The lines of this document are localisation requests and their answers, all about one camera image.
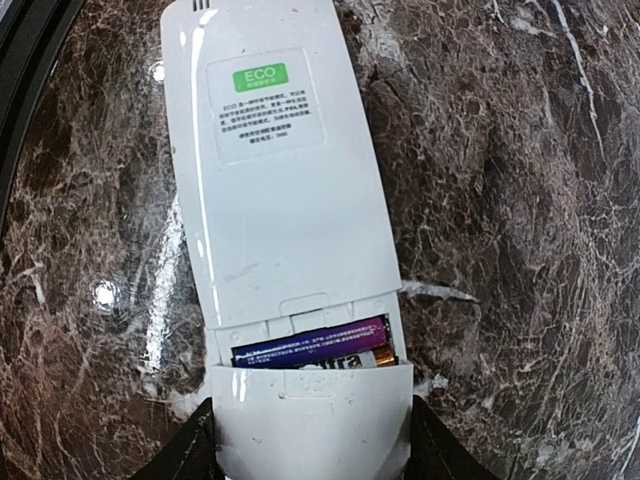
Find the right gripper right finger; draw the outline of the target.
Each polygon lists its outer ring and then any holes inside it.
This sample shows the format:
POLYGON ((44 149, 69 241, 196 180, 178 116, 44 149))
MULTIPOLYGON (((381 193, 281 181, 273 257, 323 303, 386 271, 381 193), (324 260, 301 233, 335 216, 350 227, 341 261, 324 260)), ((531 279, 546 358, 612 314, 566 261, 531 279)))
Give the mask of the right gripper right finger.
POLYGON ((422 397, 414 395, 411 411, 411 454, 404 478, 495 480, 495 475, 463 447, 422 397))

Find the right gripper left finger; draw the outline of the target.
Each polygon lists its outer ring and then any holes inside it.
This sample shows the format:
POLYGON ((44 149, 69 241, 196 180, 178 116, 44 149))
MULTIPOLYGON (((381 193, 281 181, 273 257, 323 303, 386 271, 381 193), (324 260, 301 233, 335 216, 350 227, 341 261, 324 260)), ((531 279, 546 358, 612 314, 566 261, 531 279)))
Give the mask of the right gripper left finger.
POLYGON ((206 398, 164 448, 130 479, 219 479, 214 426, 212 399, 206 398))

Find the white battery cover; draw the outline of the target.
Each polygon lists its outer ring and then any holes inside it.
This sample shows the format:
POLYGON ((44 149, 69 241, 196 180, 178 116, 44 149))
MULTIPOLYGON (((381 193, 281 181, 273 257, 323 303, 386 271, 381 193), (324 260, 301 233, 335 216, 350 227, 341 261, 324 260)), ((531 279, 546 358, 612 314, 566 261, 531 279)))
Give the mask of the white battery cover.
POLYGON ((216 367, 216 460, 229 479, 397 479, 410 456, 413 367, 216 367))

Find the brown AAA battery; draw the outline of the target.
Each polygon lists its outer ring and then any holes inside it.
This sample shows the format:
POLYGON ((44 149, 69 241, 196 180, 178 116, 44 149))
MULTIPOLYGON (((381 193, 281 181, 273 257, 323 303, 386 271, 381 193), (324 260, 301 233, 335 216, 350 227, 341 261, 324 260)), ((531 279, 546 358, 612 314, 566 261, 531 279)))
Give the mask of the brown AAA battery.
POLYGON ((352 353, 346 356, 312 362, 301 366, 301 369, 352 370, 393 366, 397 358, 390 347, 352 353))

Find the blue AAA battery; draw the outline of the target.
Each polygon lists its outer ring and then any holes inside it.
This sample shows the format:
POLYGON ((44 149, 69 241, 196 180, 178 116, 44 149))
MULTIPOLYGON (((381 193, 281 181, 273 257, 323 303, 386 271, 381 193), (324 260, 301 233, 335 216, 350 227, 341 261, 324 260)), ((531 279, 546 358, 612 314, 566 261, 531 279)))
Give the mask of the blue AAA battery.
POLYGON ((238 368, 291 369, 384 347, 390 338, 388 316, 378 315, 234 347, 231 362, 238 368))

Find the white remote control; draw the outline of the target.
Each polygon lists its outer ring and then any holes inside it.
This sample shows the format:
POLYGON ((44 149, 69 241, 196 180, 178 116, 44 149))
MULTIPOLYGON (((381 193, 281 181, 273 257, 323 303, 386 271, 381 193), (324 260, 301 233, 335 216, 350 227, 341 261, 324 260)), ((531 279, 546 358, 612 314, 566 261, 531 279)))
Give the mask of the white remote control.
POLYGON ((398 260, 334 4, 176 1, 160 26, 206 366, 377 316, 403 355, 398 260))

